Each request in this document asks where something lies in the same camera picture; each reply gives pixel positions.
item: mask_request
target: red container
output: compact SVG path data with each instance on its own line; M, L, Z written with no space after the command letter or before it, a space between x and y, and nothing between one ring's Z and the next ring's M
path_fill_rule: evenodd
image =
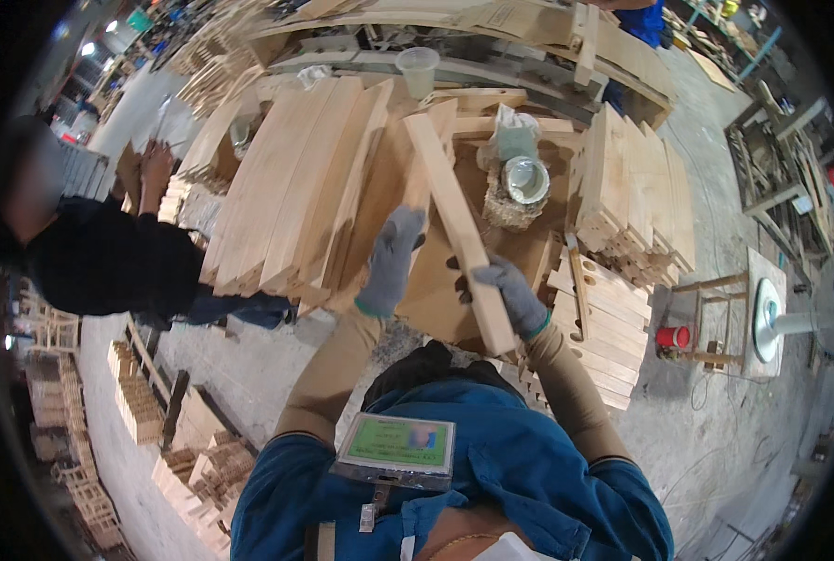
M692 340L692 332L682 326L680 328L660 328L657 330L657 344L660 346L678 346L685 348Z

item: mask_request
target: gold necklace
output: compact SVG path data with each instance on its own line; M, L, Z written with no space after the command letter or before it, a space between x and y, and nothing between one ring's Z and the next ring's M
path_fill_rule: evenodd
M427 561L433 561L433 560L434 560L434 559L438 556L438 554L442 553L443 551L445 551L445 550L446 550L447 548L449 548L450 546L452 546L452 545L454 545L454 544L457 544L457 543L460 543L460 542L462 542L462 541L465 541L465 540L467 540L467 539L474 539L474 538L492 538L492 539L498 539L498 538L500 538L500 537L501 537L501 534L499 534L499 535L497 535L497 536L496 536L496 535L494 535L494 534L468 534L468 535L466 535L466 536L462 536L462 537L460 537L460 538L458 538L458 539L454 539L454 540L452 540L452 541L449 541L449 542L448 542L448 543L446 543L444 546L440 547L440 548L438 549L438 551L436 551L434 554L430 555L430 556L429 556L429 559L428 559Z

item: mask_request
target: badge holder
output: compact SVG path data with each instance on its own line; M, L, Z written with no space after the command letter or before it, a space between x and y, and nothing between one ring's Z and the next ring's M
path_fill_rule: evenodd
M357 413L330 473L373 483L378 492L380 486L447 491L454 449L454 423Z

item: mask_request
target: blue shirt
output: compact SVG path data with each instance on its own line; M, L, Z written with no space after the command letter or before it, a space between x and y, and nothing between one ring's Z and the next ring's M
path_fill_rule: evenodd
M640 10L614 10L620 19L620 29L643 40L652 48L660 46L660 31L663 29L663 0L654 6Z
M336 559L399 559L401 541L426 544L446 506L492 499L540 553L557 559L673 558L667 516L626 460L589 466L555 421L500 388L465 380L392 391L371 413L456 423L446 493L392 488L372 533L358 532L374 487L329 473L333 451L303 434L261 451L232 519L233 559L301 559L305 529L336 522Z

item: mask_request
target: factory floor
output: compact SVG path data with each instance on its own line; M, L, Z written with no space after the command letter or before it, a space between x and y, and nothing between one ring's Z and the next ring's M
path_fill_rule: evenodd
M740 272L747 246L777 262L768 235L741 214L738 187L723 127L749 103L743 93L714 84L683 51L658 50L678 92L674 112L658 135L669 138L685 159L693 194L697 270L682 283ZM90 149L117 160L132 140L141 149L152 132L164 94L175 94L185 78L137 73ZM201 122L172 104L162 137L182 156ZM209 232L219 198L194 190L181 219ZM789 286L792 273L789 272ZM652 300L652 331L659 325L690 324L693 298L660 287ZM788 309L803 310L804 295L789 295ZM114 402L114 379L106 360L108 342L122 337L126 315L85 318L80 374L100 476L117 507L128 544L140 559L212 559L214 556L168 505L151 480L154 446L132 443ZM707 325L722 325L714 314ZM743 333L735 318L736 333ZM175 325L162 334L155 362L171 377L189 372L215 399L235 428L256 448L269 439L288 392L317 347L333 330L321 311L295 326L265 331L229 321L234 333ZM366 387L382 369L423 342L423 335L392 323L349 401L342 424L359 407ZM808 454L820 427L834 414L834 365L819 375L807 368L810 337L787 339L782 375L767 383L703 372L701 365L667 362L655 356L653 337L628 411L613 410L619 434L644 470L672 524L680 559L702 559L725 549L730 523L749 536L773 526L788 504L795 478L790 466ZM515 368L503 374L515 383Z

